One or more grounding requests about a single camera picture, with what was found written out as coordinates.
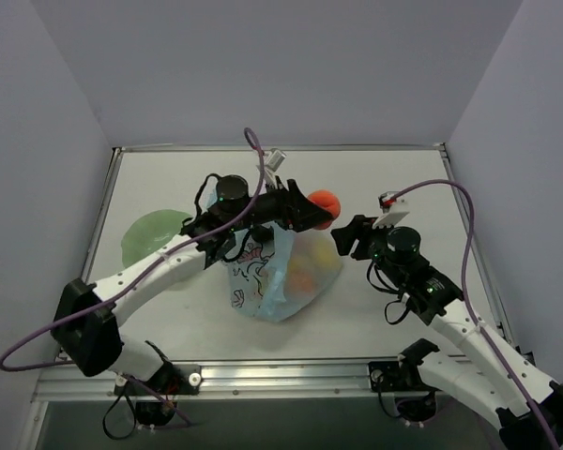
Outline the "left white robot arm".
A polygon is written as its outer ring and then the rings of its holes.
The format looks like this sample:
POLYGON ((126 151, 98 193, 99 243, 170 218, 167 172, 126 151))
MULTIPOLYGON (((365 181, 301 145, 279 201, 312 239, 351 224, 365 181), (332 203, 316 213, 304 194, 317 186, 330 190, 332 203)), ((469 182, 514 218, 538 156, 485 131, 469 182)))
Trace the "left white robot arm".
POLYGON ((215 201, 198 210, 169 243, 113 276, 91 284, 77 278, 66 285, 51 335, 84 376, 122 372, 149 393, 163 391, 174 371, 151 344, 122 337, 120 328, 127 319, 170 286, 215 263, 230 263, 228 254, 241 231, 275 223, 304 232, 328 225, 337 216, 305 196, 295 180, 255 194, 239 175, 216 180, 215 201))

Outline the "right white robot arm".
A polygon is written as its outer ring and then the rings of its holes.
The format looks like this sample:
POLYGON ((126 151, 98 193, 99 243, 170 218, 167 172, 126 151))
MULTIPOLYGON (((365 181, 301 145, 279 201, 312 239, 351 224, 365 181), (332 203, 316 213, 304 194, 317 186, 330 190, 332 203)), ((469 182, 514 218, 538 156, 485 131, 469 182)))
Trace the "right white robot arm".
POLYGON ((358 215, 331 235, 340 255, 371 262, 397 288, 407 311, 472 365, 461 366, 420 338, 399 353, 403 383, 450 395, 492 425, 509 449, 563 444, 563 382, 536 368, 466 303, 464 292, 421 255, 416 230, 358 215))

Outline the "orange fake peach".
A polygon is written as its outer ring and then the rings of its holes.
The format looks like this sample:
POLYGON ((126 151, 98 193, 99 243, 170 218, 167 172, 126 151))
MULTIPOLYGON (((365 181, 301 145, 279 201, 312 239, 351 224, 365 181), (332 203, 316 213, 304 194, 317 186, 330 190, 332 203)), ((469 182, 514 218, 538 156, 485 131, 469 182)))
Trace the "orange fake peach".
POLYGON ((340 215, 340 213, 342 211, 342 206, 341 206, 339 199, 337 198, 337 196, 335 194, 333 194, 332 192, 330 192, 328 190, 325 190, 325 189, 316 190, 308 196, 308 199, 312 203, 314 203, 314 204, 318 205, 319 207, 325 209, 326 211, 328 211, 332 215, 332 220, 327 221, 323 224, 317 225, 315 227, 316 230, 322 231, 322 230, 329 228, 332 225, 333 221, 338 218, 338 216, 340 215))

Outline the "blue translucent plastic bag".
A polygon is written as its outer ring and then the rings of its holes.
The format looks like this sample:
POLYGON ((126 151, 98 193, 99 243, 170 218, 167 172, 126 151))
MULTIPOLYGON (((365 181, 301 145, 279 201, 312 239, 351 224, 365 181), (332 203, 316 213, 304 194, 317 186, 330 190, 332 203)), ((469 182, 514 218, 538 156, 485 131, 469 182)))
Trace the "blue translucent plastic bag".
POLYGON ((265 225, 265 231, 272 238, 264 243, 255 232, 235 232, 236 245, 221 264, 228 275, 231 307, 245 317, 279 323, 330 288, 342 271, 342 261, 338 255, 341 264, 332 270, 313 262, 312 245, 327 242, 335 247, 326 232, 293 232, 273 222, 265 225))

